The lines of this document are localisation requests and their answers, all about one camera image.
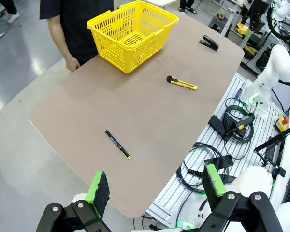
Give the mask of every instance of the stapler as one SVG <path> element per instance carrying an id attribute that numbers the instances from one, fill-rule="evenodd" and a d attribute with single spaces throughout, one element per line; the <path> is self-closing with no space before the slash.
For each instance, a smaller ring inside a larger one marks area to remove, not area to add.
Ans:
<path id="1" fill-rule="evenodd" d="M 200 40 L 200 43 L 215 51 L 217 51 L 219 48 L 219 45 L 215 41 L 213 41 L 211 38 L 209 38 L 207 35 L 203 36 L 202 40 Z"/>

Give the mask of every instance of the screw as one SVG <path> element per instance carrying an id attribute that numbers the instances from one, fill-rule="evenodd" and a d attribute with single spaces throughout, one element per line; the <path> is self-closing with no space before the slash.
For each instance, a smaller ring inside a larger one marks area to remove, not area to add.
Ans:
<path id="1" fill-rule="evenodd" d="M 258 201 L 258 200 L 261 199 L 261 196 L 260 196 L 259 194 L 257 194 L 257 195 L 255 196 L 255 199 Z"/>
<path id="2" fill-rule="evenodd" d="M 233 200 L 233 199 L 235 198 L 235 195 L 234 195 L 233 193 L 230 193 L 230 194 L 228 195 L 228 198 L 229 198 L 230 200 Z"/>

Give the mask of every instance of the person's hand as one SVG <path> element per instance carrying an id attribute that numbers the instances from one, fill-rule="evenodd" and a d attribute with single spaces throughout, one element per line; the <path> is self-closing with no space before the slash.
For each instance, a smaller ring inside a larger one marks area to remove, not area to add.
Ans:
<path id="1" fill-rule="evenodd" d="M 78 60 L 74 58 L 73 56 L 70 56 L 66 59 L 66 67 L 71 72 L 77 70 L 81 65 L 79 64 Z"/>

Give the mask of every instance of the yellow plastic basket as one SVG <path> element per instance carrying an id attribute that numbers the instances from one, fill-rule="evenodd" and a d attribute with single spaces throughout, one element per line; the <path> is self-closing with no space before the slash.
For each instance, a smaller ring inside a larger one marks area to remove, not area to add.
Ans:
<path id="1" fill-rule="evenodd" d="M 130 73 L 165 45 L 178 17 L 157 6 L 134 1 L 87 22 L 99 55 Z"/>

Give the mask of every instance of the brown table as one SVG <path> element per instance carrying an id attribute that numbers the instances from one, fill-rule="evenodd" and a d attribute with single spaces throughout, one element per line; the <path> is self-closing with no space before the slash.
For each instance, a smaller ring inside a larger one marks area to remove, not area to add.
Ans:
<path id="1" fill-rule="evenodd" d="M 62 81 L 30 115 L 86 183 L 105 170 L 110 203 L 131 218 L 145 212 L 183 161 L 244 54 L 207 26 L 175 14 L 180 20 L 165 47 L 132 73 L 124 74 L 97 56 Z M 220 45 L 217 52 L 199 43 L 204 34 Z M 199 88 L 169 84 L 168 75 Z M 120 153 L 105 129 L 131 159 Z"/>

